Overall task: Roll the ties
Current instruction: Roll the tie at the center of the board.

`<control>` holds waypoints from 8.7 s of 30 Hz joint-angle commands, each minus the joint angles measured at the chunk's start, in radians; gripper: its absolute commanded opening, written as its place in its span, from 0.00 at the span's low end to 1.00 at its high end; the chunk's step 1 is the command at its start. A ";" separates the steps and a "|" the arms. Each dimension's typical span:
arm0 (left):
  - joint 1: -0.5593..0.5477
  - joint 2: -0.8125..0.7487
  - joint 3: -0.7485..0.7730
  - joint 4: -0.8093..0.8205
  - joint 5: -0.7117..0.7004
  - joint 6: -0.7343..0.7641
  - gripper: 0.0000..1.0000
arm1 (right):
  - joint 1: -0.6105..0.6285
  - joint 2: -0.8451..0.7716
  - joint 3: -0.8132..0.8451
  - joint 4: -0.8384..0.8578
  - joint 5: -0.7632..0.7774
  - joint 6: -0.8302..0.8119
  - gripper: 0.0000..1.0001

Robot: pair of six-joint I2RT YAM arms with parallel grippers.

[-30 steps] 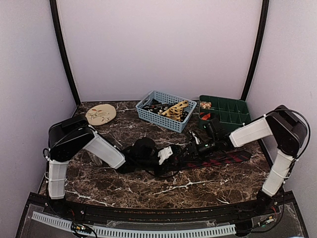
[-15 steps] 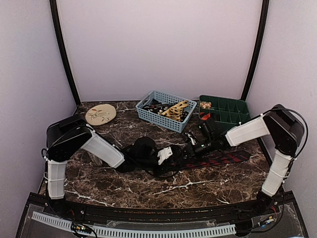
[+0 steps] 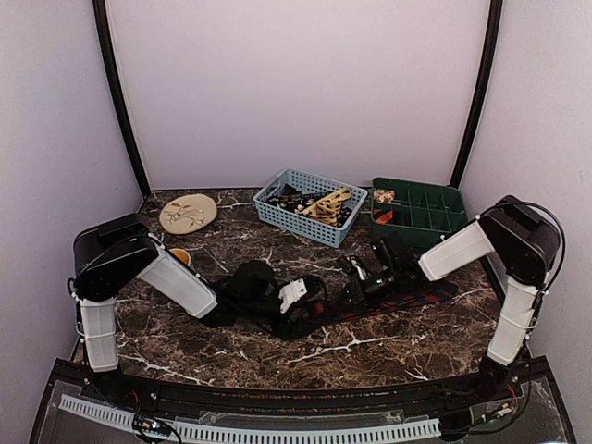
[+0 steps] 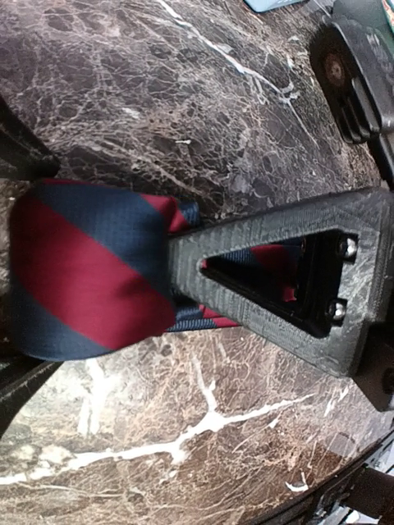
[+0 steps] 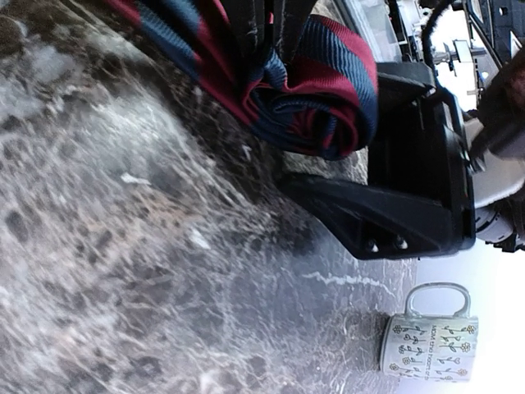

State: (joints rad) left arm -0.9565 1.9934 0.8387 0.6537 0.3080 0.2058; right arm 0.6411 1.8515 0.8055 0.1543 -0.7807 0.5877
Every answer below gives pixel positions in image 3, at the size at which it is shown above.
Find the red navy striped tie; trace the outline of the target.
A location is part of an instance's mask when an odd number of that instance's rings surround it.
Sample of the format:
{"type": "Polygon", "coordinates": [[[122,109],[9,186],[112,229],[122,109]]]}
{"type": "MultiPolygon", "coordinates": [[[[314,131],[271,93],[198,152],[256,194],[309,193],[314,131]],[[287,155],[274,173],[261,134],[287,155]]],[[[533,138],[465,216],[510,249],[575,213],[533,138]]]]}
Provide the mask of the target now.
{"type": "Polygon", "coordinates": [[[306,308],[312,321],[318,325],[333,325],[345,321],[397,312],[402,309],[421,307],[445,302],[458,294],[458,286],[440,280],[429,282],[422,288],[409,292],[396,291],[388,296],[351,296],[344,290],[329,302],[316,300],[308,302],[306,308]]]}

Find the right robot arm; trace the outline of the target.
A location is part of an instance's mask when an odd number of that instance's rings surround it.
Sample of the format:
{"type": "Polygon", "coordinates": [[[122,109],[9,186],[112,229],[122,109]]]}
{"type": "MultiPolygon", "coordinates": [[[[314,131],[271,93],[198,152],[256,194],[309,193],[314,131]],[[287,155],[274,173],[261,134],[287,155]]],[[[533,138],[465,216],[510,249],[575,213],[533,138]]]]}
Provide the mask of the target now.
{"type": "Polygon", "coordinates": [[[504,299],[496,330],[481,358],[472,394],[492,401],[508,385],[508,373],[536,327],[544,297],[565,256],[565,233],[548,209],[507,195],[440,243],[417,255],[393,233],[372,243],[381,272],[368,274],[355,260],[343,262],[350,280],[342,291],[352,302],[433,290],[449,274],[490,254],[505,267],[504,299]]]}

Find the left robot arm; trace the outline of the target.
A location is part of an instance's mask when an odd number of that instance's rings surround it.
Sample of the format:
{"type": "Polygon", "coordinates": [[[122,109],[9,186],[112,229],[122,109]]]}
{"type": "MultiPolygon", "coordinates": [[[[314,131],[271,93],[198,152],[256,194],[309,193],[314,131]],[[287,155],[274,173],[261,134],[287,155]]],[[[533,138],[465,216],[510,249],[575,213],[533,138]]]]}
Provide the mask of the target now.
{"type": "Polygon", "coordinates": [[[130,396],[117,350],[116,297],[133,279],[149,284],[201,324],[216,328],[247,319],[284,340],[306,337],[319,322],[303,300],[313,292],[306,278],[277,283],[262,261],[208,282],[154,236],[136,214],[78,234],[73,241],[75,276],[68,280],[77,304],[77,330],[91,385],[106,401],[130,396]]]}

